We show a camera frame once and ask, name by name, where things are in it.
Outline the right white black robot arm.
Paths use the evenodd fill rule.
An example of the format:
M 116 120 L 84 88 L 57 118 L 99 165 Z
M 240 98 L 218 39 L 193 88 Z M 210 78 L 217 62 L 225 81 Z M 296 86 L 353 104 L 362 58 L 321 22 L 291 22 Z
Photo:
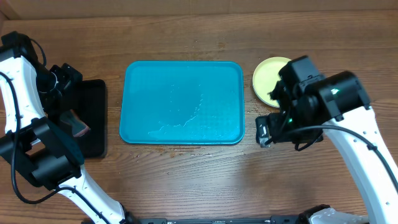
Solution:
M 367 215 L 321 204 L 271 223 L 396 223 L 397 164 L 377 125 L 371 100 L 349 71 L 324 76 L 308 56 L 271 57 L 255 69 L 256 95 L 276 113 L 256 119 L 261 147 L 291 142 L 296 151 L 329 138 L 341 154 L 364 201 Z

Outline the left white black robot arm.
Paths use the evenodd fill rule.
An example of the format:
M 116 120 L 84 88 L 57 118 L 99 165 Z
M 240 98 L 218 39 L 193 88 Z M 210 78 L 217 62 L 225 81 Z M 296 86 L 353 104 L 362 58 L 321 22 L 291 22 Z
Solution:
M 85 169 L 85 159 L 106 155 L 105 82 L 84 80 L 69 64 L 47 68 L 42 47 L 27 35 L 10 32 L 1 42 L 1 157 L 12 178 L 63 195 L 90 223 L 135 223 Z

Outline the yellow-green plate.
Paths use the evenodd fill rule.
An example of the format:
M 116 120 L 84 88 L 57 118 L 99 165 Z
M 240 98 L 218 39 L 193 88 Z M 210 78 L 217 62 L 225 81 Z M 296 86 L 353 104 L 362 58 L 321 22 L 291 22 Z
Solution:
M 266 105 L 278 108 L 277 100 L 272 100 L 272 92 L 280 80 L 279 71 L 290 61 L 285 57 L 271 57 L 262 61 L 255 69 L 252 76 L 252 87 L 256 96 Z

